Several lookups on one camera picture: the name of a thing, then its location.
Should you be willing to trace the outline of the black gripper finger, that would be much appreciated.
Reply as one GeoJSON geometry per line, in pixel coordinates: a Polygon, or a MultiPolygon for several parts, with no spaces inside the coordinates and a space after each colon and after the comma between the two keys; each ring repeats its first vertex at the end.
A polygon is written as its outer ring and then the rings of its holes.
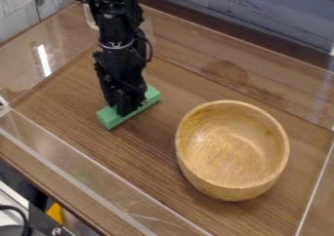
{"type": "Polygon", "coordinates": [[[108,105],[116,108],[116,113],[119,115],[126,115],[127,107],[124,83],[120,80],[114,79],[110,75],[104,75],[102,77],[102,90],[108,105]]]}
{"type": "Polygon", "coordinates": [[[118,113],[126,117],[146,103],[144,93],[147,86],[140,83],[136,86],[123,85],[118,91],[118,113]]]}

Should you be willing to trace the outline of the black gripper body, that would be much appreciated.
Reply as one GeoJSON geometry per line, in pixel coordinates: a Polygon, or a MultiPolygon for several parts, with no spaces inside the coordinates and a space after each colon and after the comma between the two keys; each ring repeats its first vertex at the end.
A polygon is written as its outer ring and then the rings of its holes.
{"type": "Polygon", "coordinates": [[[128,41],[99,40],[100,51],[92,56],[99,66],[98,77],[102,90],[111,94],[116,89],[144,93],[147,86],[142,77],[146,64],[151,61],[152,51],[146,48],[151,43],[146,38],[131,38],[128,41]]]}

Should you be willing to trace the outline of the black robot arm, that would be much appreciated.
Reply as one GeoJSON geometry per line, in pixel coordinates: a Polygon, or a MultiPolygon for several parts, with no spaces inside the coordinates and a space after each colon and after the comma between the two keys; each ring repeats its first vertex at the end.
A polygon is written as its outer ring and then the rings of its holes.
{"type": "Polygon", "coordinates": [[[139,0],[79,0],[88,5],[99,30],[100,50],[92,53],[104,99],[120,116],[146,103],[147,85],[142,76],[152,58],[152,46],[140,29],[139,0]]]}

